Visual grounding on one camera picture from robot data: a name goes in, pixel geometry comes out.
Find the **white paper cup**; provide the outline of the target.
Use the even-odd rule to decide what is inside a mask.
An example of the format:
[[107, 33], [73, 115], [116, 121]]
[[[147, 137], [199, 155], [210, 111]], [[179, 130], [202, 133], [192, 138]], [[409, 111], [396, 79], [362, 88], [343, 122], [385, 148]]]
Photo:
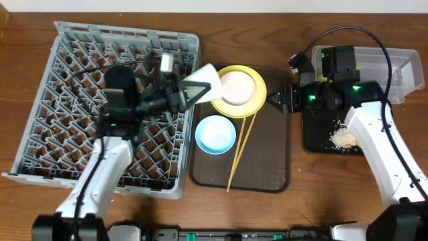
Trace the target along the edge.
[[206, 64], [183, 81], [191, 104], [201, 104], [223, 97], [220, 77], [213, 64]]

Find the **wooden chopstick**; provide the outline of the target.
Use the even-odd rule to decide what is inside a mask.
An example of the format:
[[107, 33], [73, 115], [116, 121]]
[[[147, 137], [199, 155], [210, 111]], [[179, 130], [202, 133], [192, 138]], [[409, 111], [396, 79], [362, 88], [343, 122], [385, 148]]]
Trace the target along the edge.
[[252, 130], [253, 124], [254, 124], [254, 122], [255, 122], [255, 118], [256, 118], [256, 116], [257, 116], [257, 113], [255, 112], [255, 113], [253, 114], [253, 116], [252, 116], [252, 119], [251, 119], [250, 123], [249, 123], [249, 126], [248, 126], [248, 129], [247, 129], [246, 134], [243, 134], [243, 136], [242, 136], [241, 146], [240, 146], [240, 151], [239, 151], [239, 155], [238, 155], [237, 167], [238, 167], [238, 165], [239, 165], [239, 161], [240, 161], [241, 156], [242, 156], [242, 154], [243, 154], [243, 150], [245, 149], [245, 146], [246, 146], [247, 140], [248, 140], [248, 138], [249, 138], [249, 135], [250, 135], [250, 133], [251, 133], [251, 130]]
[[242, 124], [241, 124], [240, 132], [239, 132], [239, 136], [238, 136], [238, 141], [237, 141], [237, 147], [236, 147], [234, 158], [233, 158], [233, 164], [232, 164], [232, 168], [231, 168], [231, 173], [230, 173], [229, 181], [228, 181], [228, 184], [227, 184], [227, 193], [229, 193], [231, 182], [233, 180], [235, 169], [237, 167], [238, 155], [239, 155], [239, 151], [240, 151], [241, 140], [242, 140], [242, 136], [243, 136], [243, 130], [245, 128], [245, 123], [246, 123], [246, 117], [243, 118], [243, 121], [242, 121]]

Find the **white bowl with rice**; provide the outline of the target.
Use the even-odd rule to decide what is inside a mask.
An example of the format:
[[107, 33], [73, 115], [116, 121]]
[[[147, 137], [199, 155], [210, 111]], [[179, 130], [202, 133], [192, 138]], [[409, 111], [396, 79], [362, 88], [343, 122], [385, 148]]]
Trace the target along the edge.
[[255, 94], [253, 78], [239, 71], [228, 72], [220, 81], [223, 87], [222, 100], [233, 106], [240, 106], [249, 102]]

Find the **light blue bowl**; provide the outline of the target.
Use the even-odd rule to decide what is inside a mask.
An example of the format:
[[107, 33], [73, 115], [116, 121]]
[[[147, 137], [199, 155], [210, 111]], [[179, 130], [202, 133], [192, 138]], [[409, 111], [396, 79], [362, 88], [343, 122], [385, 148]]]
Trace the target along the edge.
[[237, 131], [234, 124], [226, 117], [211, 115], [201, 120], [195, 129], [197, 146], [210, 155], [228, 152], [235, 144]]

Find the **green snack wrapper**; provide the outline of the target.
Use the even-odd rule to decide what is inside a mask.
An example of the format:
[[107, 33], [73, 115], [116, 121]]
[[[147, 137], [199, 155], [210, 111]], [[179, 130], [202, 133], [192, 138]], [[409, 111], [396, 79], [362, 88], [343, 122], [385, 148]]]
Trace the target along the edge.
[[316, 81], [317, 82], [325, 82], [327, 81], [327, 77], [323, 77], [323, 75], [319, 75], [316, 77]]

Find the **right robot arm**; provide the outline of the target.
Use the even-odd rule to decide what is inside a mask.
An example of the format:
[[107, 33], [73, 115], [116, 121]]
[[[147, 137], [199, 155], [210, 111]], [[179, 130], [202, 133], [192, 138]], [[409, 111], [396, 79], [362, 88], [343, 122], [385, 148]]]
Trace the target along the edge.
[[356, 139], [376, 179], [384, 210], [372, 223], [330, 227], [331, 240], [426, 240], [427, 176], [419, 168], [395, 125], [386, 93], [387, 77], [365, 73], [362, 57], [384, 48], [318, 46], [289, 64], [298, 82], [268, 95], [280, 112], [302, 112], [306, 140], [327, 149], [340, 121]]

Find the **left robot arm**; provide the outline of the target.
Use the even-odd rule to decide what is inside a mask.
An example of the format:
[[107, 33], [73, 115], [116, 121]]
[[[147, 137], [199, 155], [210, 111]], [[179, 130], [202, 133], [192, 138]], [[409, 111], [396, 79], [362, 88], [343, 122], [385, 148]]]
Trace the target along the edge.
[[144, 137], [144, 118], [188, 110], [207, 102], [220, 87], [219, 75], [206, 64], [184, 80], [155, 80], [143, 93], [128, 63], [106, 66], [108, 105], [100, 111], [94, 150], [75, 188], [55, 214], [33, 223], [33, 240], [148, 240], [144, 227], [123, 221], [104, 224], [114, 190]]

